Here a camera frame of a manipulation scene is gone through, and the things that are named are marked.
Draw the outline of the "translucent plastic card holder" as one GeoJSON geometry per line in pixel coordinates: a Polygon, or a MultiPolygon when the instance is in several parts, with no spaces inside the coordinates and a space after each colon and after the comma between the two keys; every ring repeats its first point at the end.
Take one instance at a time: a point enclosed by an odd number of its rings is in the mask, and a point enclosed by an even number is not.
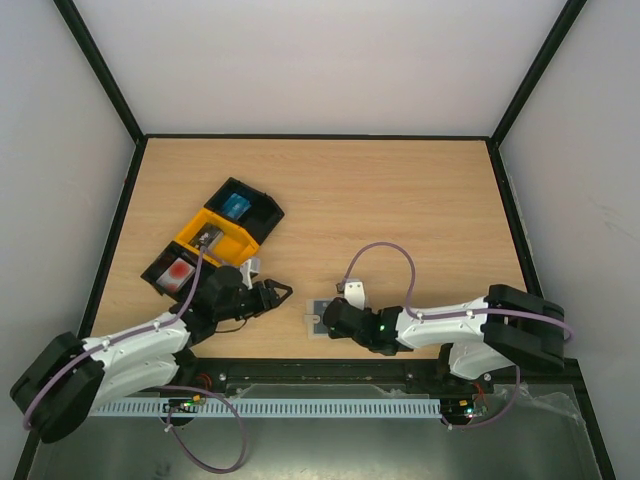
{"type": "Polygon", "coordinates": [[[323,323],[324,312],[334,300],[339,300],[342,303],[348,304],[348,302],[342,296],[334,297],[331,299],[308,299],[306,301],[306,313],[303,316],[303,321],[307,327],[307,333],[310,339],[346,338],[346,335],[344,335],[342,332],[334,333],[323,323]]]}

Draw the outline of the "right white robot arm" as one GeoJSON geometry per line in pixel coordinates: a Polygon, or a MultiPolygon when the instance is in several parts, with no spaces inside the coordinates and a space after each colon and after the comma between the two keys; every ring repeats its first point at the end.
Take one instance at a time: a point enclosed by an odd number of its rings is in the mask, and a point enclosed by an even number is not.
{"type": "Polygon", "coordinates": [[[503,284],[472,301],[410,310],[374,311],[348,297],[336,297],[322,314],[332,339],[350,339],[372,353],[394,356],[439,345],[443,363],[436,379],[445,390],[460,390],[494,370],[509,366],[557,374],[564,369],[564,346],[574,332],[564,309],[503,284]]]}

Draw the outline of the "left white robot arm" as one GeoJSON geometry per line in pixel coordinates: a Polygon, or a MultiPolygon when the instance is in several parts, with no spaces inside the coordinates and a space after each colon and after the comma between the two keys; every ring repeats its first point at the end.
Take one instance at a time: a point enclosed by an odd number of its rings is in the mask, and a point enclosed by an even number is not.
{"type": "Polygon", "coordinates": [[[101,406],[170,384],[180,375],[181,358],[212,337],[219,323],[258,317],[292,293],[272,279],[247,286],[233,267],[195,274],[186,297],[148,322],[101,337],[56,336],[14,383],[10,397],[24,428],[54,443],[101,406]]]}

